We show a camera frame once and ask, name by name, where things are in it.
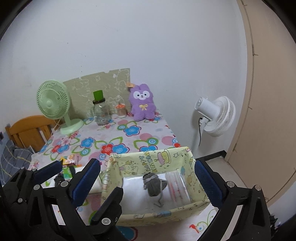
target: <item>plush toy face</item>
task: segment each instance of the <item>plush toy face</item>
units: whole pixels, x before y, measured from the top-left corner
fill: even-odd
[[[136,85],[131,89],[129,101],[132,104],[138,101],[153,102],[153,94],[146,84]]]
[[[139,91],[135,91],[133,93],[133,97],[135,99],[145,100],[146,98],[150,97],[150,93],[148,91],[143,91],[143,93],[140,93]]]

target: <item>yellow bow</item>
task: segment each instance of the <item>yellow bow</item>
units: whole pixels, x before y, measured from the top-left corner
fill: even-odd
[[[145,105],[141,104],[141,105],[139,105],[139,107],[142,108],[142,110],[147,110],[146,107],[148,107],[148,105],[147,104],[145,104]]]

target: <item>wooden chair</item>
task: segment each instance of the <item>wooden chair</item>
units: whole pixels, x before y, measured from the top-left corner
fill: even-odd
[[[8,137],[20,148],[31,146],[38,152],[44,146],[45,141],[40,134],[42,131],[46,140],[51,137],[52,131],[49,125],[56,125],[54,120],[50,120],[43,115],[33,115],[17,121],[13,126],[5,127]]]

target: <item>door frame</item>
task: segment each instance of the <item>door frame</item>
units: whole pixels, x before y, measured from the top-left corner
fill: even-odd
[[[252,85],[253,85],[253,73],[254,73],[254,48],[253,48],[253,38],[251,25],[249,22],[249,16],[246,8],[244,7],[243,0],[237,0],[237,4],[242,14],[242,19],[244,23],[244,30],[246,34],[246,42],[247,42],[247,80],[246,80],[246,89],[244,92],[244,100],[242,104],[241,114],[239,116],[239,121],[237,123],[237,127],[235,129],[234,136],[228,148],[225,160],[228,162],[230,156],[233,151],[235,151],[236,143],[238,142],[239,136],[241,134],[242,128],[244,126],[244,122],[247,117],[249,103],[251,99],[252,93]]]

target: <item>fan pole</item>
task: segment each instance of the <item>fan pole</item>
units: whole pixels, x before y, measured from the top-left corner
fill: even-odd
[[[202,133],[205,129],[205,125],[209,122],[209,119],[204,117],[201,121],[200,121],[200,139],[202,138]]]
[[[67,114],[64,115],[64,120],[65,120],[66,126],[71,126],[71,120],[70,120],[70,117],[69,117],[69,112],[67,112]]]

